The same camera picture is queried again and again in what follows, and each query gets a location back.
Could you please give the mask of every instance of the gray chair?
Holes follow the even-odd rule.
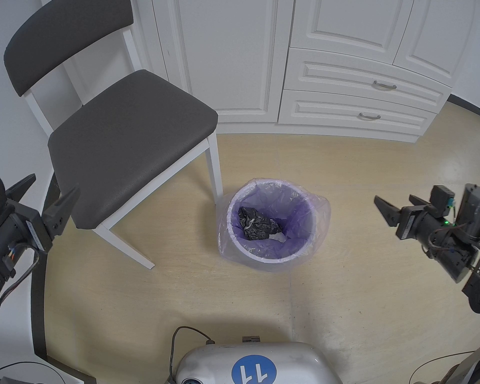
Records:
[[[223,195],[216,144],[217,113],[195,97],[141,69],[130,25],[130,0],[52,0],[15,33],[5,68],[49,135],[60,191],[79,184],[72,219],[147,268],[154,264],[110,229],[201,153],[215,202]],[[53,130],[30,88],[102,37],[122,30],[134,72],[93,98]]]

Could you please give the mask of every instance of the chair leg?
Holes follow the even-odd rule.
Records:
[[[111,245],[113,245],[118,250],[122,251],[127,256],[130,256],[135,261],[138,261],[141,265],[152,269],[155,264],[138,252],[135,248],[132,248],[130,245],[125,243],[122,239],[113,234],[112,231],[107,229],[104,225],[100,224],[97,228],[93,230],[97,235],[105,239]]]
[[[220,160],[218,159],[218,146],[216,144],[216,130],[207,137],[208,149],[205,151],[207,155],[208,173],[210,174],[210,182],[212,183],[213,196],[215,204],[223,197],[222,175],[220,173]]]

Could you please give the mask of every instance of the metal handle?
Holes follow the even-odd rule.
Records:
[[[382,84],[379,83],[378,81],[373,82],[375,85],[378,85],[379,87],[386,88],[386,89],[396,89],[396,85],[387,85],[387,84]]]
[[[378,120],[378,119],[381,119],[382,116],[378,115],[378,116],[367,116],[367,115],[364,115],[363,113],[359,113],[359,116],[360,117],[364,117],[366,119],[370,119],[370,120]]]

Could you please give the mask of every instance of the trash bin liner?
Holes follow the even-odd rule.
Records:
[[[276,221],[286,241],[247,240],[242,206]],[[286,271],[312,258],[327,235],[330,214],[324,197],[285,180],[253,179],[217,203],[218,249],[225,259],[261,271]]]

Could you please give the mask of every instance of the light wood floor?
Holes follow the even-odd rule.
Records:
[[[151,258],[149,271],[70,222],[48,257],[49,354],[100,383],[163,383],[171,335],[195,326],[217,343],[242,336],[321,348],[345,384],[406,384],[432,358],[479,347],[474,314],[441,266],[399,241],[373,205],[409,205],[445,184],[460,200],[480,181],[480,116],[447,103],[416,144],[303,135],[220,135],[225,192],[255,177],[286,179],[325,196],[330,231],[316,256],[269,274],[220,258],[204,156],[114,230]],[[185,330],[176,359],[202,345]],[[462,357],[421,368],[430,383]]]

